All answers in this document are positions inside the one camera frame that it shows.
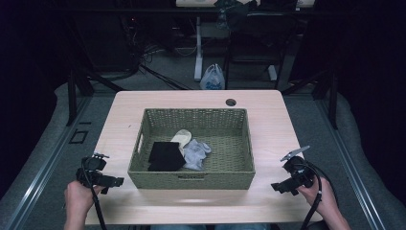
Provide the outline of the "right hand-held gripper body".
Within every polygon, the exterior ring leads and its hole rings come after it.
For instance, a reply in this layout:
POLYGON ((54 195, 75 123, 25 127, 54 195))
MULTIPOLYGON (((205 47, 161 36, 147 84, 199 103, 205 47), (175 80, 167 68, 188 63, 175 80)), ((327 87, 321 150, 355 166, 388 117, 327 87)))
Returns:
POLYGON ((305 146, 292 150, 281 159, 284 162, 282 167, 291 175, 288 178, 290 180, 290 189, 297 189, 300 186, 310 188, 313 185, 312 179, 315 173, 310 169, 308 163, 299 156, 299 153, 308 149, 309 146, 305 146))

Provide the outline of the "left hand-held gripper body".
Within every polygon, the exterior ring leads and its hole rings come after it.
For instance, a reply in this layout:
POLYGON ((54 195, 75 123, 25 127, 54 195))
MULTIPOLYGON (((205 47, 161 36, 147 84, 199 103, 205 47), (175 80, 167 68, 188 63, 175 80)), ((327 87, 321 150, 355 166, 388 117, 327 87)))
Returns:
POLYGON ((94 153, 92 156, 86 156, 81 159, 80 167, 77 169, 76 178, 87 188, 94 185, 108 187, 109 180, 102 170, 106 165, 105 155, 94 153))

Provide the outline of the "black cloth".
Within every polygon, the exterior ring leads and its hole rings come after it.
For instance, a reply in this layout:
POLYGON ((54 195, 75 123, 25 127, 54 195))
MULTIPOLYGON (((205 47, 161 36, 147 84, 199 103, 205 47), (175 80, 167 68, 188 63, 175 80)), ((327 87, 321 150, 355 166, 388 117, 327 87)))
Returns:
POLYGON ((150 172, 176 172, 186 161, 176 142, 154 142, 149 158, 150 172))

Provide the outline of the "green woven basket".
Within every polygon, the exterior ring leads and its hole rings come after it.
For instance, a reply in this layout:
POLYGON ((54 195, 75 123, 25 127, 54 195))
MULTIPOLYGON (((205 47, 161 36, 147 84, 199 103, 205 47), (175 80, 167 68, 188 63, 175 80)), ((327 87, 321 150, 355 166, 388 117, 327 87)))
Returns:
POLYGON ((255 175, 247 111, 241 108, 147 108, 127 173, 139 189, 246 190, 255 175), (185 129, 208 145, 203 169, 152 171, 150 154, 185 129))

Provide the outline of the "beige sock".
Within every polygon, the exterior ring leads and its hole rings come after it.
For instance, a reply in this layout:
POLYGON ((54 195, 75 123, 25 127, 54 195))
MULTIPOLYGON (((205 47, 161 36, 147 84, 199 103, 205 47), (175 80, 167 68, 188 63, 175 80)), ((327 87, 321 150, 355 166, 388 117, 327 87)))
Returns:
POLYGON ((184 147, 190 142, 191 139, 192 134, 186 129, 181 129, 176 132, 176 134, 172 137, 170 141, 172 143, 178 143, 178 148, 181 154, 185 155, 184 147))

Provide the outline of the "light grey sock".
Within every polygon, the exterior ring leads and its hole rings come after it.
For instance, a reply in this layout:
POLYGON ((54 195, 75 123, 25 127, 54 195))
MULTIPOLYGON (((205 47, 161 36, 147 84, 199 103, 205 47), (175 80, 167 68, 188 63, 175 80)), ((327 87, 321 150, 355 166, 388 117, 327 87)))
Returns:
POLYGON ((209 145, 192 139, 184 147, 184 159, 186 161, 184 167, 189 170, 203 171, 203 161, 211 152, 212 149, 209 145))

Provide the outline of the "person's left hand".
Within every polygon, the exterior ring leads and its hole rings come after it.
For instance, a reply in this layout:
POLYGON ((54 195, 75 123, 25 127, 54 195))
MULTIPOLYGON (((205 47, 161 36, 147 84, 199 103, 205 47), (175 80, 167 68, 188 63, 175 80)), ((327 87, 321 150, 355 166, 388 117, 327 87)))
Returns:
MULTIPOLYGON (((102 186, 95 186, 93 191, 98 195, 102 186)), ((87 213, 92 207, 93 192, 78 181, 70 182, 64 191, 66 204, 66 219, 86 219, 87 213)))

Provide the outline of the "person's right hand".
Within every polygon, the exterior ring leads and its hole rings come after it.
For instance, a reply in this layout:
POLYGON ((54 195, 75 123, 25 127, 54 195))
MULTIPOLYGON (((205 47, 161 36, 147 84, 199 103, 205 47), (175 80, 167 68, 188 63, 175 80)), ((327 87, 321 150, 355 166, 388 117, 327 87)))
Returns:
POLYGON ((325 178, 315 179, 310 188, 301 186, 298 191, 305 197, 309 205, 316 201, 316 195, 321 196, 316 212, 324 219, 331 218, 339 212, 332 188, 325 178))

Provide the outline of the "black metal stand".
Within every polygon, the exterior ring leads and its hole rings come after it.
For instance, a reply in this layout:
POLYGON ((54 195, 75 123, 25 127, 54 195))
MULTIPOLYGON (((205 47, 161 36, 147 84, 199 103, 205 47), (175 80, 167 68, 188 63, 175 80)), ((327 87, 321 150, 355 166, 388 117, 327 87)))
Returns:
POLYGON ((68 105, 69 116, 67 125, 70 126, 77 117, 77 92, 75 73, 71 72, 68 78, 68 105))

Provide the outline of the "white plastic bag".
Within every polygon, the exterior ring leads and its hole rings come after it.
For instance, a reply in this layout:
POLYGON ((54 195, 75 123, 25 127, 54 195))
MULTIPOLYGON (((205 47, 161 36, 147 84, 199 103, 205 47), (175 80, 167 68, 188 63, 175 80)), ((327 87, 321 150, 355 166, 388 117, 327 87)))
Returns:
POLYGON ((202 90, 224 90, 225 79, 221 67, 216 63, 210 65, 199 85, 202 90))

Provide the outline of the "black chair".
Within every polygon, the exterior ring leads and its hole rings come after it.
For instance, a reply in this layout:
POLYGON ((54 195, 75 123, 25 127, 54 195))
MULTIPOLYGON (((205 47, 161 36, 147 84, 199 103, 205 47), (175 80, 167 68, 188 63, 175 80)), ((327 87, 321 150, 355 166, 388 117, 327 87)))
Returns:
POLYGON ((224 58, 225 88, 230 79, 230 64, 262 65, 265 71, 278 66, 274 88, 279 86, 286 49, 297 26, 297 20, 287 14, 251 11, 229 32, 224 58))

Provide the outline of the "white desk leg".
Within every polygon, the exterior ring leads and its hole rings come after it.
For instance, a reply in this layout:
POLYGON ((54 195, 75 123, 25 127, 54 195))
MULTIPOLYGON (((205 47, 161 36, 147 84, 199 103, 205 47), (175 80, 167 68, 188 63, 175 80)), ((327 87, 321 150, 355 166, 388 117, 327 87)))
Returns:
POLYGON ((195 81, 201 81, 202 68, 203 68, 203 54, 202 54, 202 37, 201 37, 201 21, 200 18, 196 18, 196 58, 194 67, 195 81))

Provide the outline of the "aluminium floor rail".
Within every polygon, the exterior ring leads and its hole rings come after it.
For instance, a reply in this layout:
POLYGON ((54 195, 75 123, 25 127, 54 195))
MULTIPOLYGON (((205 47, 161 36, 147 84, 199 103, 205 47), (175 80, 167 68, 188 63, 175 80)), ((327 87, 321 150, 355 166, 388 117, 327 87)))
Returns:
POLYGON ((356 195, 358 203, 360 204, 364 216, 367 219, 367 222, 372 230, 387 230, 384 222, 382 221, 381 216, 378 214, 375 205, 372 202, 372 197, 367 191, 367 188, 360 177, 358 170, 355 168, 354 162, 350 156, 347 146, 345 145, 344 140, 342 139, 339 130, 335 129, 331 124, 329 117, 327 115, 328 109, 323 101, 315 102, 321 116, 327 126, 329 133, 332 135, 337 149, 339 151, 338 157, 340 158, 341 165, 346 172, 347 179, 349 180, 351 187, 356 195))
POLYGON ((93 153, 100 115, 94 100, 79 100, 79 114, 66 124, 59 103, 27 164, 0 201, 0 230, 62 230, 64 190, 75 179, 84 156, 93 153))

